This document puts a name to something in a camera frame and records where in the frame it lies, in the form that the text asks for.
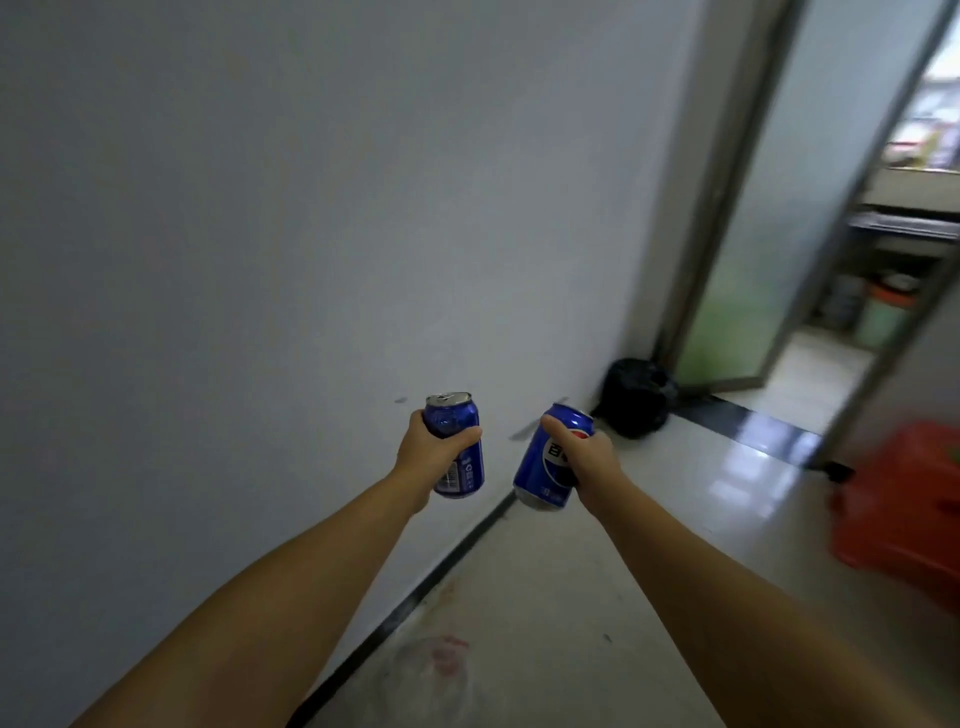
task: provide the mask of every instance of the floor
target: floor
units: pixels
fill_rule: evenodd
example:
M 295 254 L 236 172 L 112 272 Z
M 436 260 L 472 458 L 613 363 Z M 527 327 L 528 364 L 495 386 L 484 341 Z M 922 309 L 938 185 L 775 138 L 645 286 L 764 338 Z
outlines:
M 822 435 L 873 359 L 831 331 L 801 328 L 766 387 L 717 396 Z
M 618 440 L 624 470 L 696 533 L 801 600 L 948 724 L 960 724 L 956 620 L 882 576 L 834 561 L 833 487 L 758 449 L 672 417 Z M 469 720 L 434 720 L 423 683 L 384 666 L 421 638 L 469 644 Z M 440 704 L 449 694 L 435 694 Z M 571 499 L 514 504 L 326 704 L 311 726 L 721 726 L 606 535 Z

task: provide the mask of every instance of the red object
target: red object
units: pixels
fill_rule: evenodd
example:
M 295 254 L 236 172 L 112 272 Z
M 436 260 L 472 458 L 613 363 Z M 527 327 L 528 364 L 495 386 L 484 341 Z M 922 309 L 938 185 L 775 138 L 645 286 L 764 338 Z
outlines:
M 960 429 L 908 425 L 841 488 L 833 555 L 960 612 Z

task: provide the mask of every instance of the pepsi can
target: pepsi can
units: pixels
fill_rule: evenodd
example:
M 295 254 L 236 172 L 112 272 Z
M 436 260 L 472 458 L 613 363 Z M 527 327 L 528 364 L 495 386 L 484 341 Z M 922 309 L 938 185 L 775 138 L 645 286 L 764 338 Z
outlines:
M 593 435 L 593 418 L 578 409 L 555 403 L 546 414 L 556 417 L 577 437 Z M 517 500 L 538 511 L 559 511 L 576 484 L 577 476 L 564 449 L 540 425 L 514 475 Z
M 434 437 L 447 438 L 480 424 L 470 392 L 430 395 L 423 408 L 423 423 Z M 483 451 L 480 443 L 463 450 L 450 463 L 433 490 L 443 497 L 467 497 L 483 485 Z

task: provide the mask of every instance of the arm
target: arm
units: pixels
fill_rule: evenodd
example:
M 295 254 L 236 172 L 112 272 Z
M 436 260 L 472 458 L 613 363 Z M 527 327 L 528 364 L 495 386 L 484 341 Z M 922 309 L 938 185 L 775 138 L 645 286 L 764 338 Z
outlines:
M 790 597 L 690 532 L 620 470 L 605 434 L 542 420 L 580 499 L 610 535 L 729 726 L 934 726 L 916 703 Z
M 479 439 L 479 427 L 437 439 L 414 412 L 387 477 L 231 579 L 74 727 L 283 726 L 403 527 Z

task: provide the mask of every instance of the frosted glass panel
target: frosted glass panel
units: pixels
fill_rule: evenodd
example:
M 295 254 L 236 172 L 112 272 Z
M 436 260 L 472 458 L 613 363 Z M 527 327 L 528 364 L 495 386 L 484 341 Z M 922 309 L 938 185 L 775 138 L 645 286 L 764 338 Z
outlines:
M 757 376 L 941 0 L 811 0 L 677 366 Z

